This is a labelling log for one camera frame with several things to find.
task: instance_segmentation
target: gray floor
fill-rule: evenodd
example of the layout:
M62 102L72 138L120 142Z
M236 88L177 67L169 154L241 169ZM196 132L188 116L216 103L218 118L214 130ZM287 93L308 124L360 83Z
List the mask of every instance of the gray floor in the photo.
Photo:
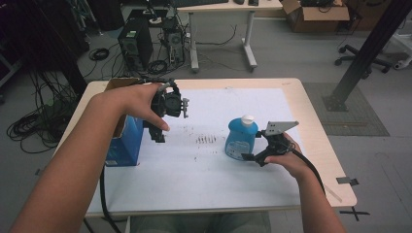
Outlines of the gray floor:
M204 42L220 42L229 38L229 25L198 30L196 37ZM153 39L157 30L152 30ZM308 83L338 83L349 63L337 67L333 61L339 56L337 48L343 42L359 48L367 33L344 36L334 33L295 34L291 33L284 20L256 19L252 47L258 67L253 73L246 66L246 58L240 47L240 38L245 26L239 25L234 39L225 46L199 46L201 71L194 74L189 66L167 75L176 79L219 79L219 78L299 78ZM116 32L102 37L90 35L91 48L107 48L117 42ZM406 57L401 50L389 46L382 57L397 62ZM99 62L87 81L101 79ZM109 62L103 67L103 76L111 74ZM92 68L86 54L79 59L83 74ZM354 186L358 197L355 207L360 215L339 215L348 232L412 232L412 113L411 67L391 70L382 74L379 68L358 87L390 133L390 137L339 137L330 136L330 142L347 174L356 178ZM5 134L7 127L15 120L34 110L34 88L24 72L2 87L6 103L0 106L0 232L6 232L17 216L27 195L37 181L39 168L50 161L52 152L27 154L19 144L12 142ZM33 149L40 147L38 138L26 142ZM351 211L344 208L338 211ZM300 211L271 212L273 232L302 232ZM197 230L202 217L189 217L188 224ZM102 219L90 219L96 232L112 232ZM87 232L83 226L81 232Z

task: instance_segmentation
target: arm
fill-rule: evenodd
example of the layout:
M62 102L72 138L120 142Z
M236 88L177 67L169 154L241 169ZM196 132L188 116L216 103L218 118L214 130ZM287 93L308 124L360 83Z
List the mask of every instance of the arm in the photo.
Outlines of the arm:
M314 173L297 156L291 152L281 156L269 156L266 163L277 163L284 166L299 186L300 205L302 210L303 230L309 232L346 232L333 208L329 205Z
M36 183L11 231L78 232L119 118L128 114L169 129L151 110L158 87L155 83L133 85L93 96Z

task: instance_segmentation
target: blue box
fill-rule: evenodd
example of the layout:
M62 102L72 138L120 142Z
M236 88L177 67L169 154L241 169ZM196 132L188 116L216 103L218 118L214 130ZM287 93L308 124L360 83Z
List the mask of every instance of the blue box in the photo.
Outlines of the blue box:
M106 90L128 86L137 79L111 79ZM106 155L106 166L136 166L143 136L143 120L133 116L122 116L113 134Z

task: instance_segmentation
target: desk leg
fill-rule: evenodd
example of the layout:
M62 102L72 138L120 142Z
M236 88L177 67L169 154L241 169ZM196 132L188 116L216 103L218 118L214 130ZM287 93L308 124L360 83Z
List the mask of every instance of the desk leg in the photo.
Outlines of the desk leg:
M193 13L189 13L189 32L190 32L190 62L191 62L191 71L194 73L199 72L199 62L197 60L197 49L196 49L196 41L194 40L194 34L192 27L194 26L191 23L191 18L193 17Z
M252 26L254 24L255 12L250 11L248 15L248 27L246 29L246 38L242 38L243 48L245 49L246 56L248 57L249 64L252 68L252 71L258 66L257 61L255 60L254 53L251 49L251 36L252 36Z

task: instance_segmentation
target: bottle cap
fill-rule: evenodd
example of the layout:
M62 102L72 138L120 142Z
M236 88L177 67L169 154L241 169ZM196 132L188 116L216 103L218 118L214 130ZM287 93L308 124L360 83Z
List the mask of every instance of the bottle cap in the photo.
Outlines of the bottle cap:
M242 116L242 124L245 127L250 127L254 123L254 117L250 115Z

